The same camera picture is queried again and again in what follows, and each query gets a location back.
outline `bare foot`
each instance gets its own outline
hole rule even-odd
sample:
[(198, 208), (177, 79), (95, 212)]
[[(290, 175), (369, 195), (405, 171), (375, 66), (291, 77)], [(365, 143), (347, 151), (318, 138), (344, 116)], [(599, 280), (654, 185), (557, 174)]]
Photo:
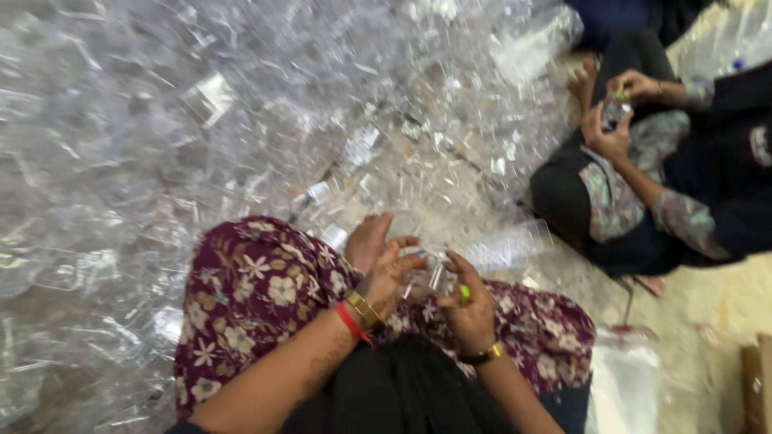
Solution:
[(368, 215), (364, 218), (346, 241), (344, 257), (349, 264), (363, 273), (373, 268), (375, 261), (386, 250), (386, 233), (393, 218), (393, 212)]
[(595, 87), (595, 79), (598, 78), (598, 67), (595, 58), (588, 57), (582, 62), (582, 67), (574, 71), (575, 76), (568, 79), (568, 89), (579, 98), (581, 113), (584, 116), (590, 110), (592, 104), (592, 91)]

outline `gold bangle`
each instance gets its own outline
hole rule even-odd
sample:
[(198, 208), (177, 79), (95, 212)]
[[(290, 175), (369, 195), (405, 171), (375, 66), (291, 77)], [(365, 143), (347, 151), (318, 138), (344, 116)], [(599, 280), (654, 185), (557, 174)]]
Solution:
[(346, 295), (346, 301), (364, 318), (366, 328), (372, 328), (375, 324), (383, 322), (378, 312), (357, 291), (349, 292)]
[(499, 358), (505, 354), (504, 344), (501, 341), (496, 341), (490, 348), (485, 350), (481, 354), (475, 354), (471, 356), (459, 355), (459, 361), (461, 363), (470, 364), (472, 366), (480, 366), (481, 364), (488, 363), (494, 358)]

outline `black clothing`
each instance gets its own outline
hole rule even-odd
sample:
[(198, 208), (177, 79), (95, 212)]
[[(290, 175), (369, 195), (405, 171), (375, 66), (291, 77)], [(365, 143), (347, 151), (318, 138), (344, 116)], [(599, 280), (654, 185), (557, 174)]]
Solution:
[[(625, 33), (612, 42), (595, 81), (593, 104), (606, 93), (606, 82), (635, 69), (675, 81), (665, 50), (647, 31)], [(689, 113), (691, 132), (665, 160), (665, 187), (708, 205), (716, 238), (730, 258), (715, 261), (658, 231), (651, 213), (632, 231), (599, 244), (589, 235), (590, 202), (579, 172), (592, 160), (579, 150), (579, 130), (531, 178), (533, 205), (558, 235), (596, 262), (609, 276), (658, 275), (678, 265), (715, 266), (772, 250), (772, 171), (750, 149), (751, 128), (772, 131), (772, 63), (715, 82), (716, 94), (706, 112)], [(635, 110), (633, 124), (666, 107)]]
[[(566, 433), (584, 432), (589, 381), (582, 388), (540, 396)], [(418, 335), (403, 335), (375, 349), (359, 347), (322, 392), (285, 422), (282, 432), (368, 434), (515, 433), (512, 424), (476, 381)], [(180, 423), (167, 434), (201, 434)]]

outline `pile of plastic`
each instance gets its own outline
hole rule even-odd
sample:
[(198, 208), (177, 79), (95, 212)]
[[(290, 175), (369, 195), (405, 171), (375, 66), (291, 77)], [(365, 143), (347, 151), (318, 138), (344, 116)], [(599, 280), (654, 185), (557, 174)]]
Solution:
[(169, 426), (189, 255), (223, 220), (339, 246), (391, 209), (437, 246), (514, 234), (504, 266), (548, 248), (507, 228), (581, 32), (531, 0), (3, 2), (0, 429)]

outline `black sleeve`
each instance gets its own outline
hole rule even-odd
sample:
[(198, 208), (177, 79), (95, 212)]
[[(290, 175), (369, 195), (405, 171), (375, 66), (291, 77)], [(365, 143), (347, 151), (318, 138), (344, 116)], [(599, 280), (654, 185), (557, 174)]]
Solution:
[(164, 434), (209, 434), (197, 425), (187, 422), (179, 422), (177, 425), (167, 429)]

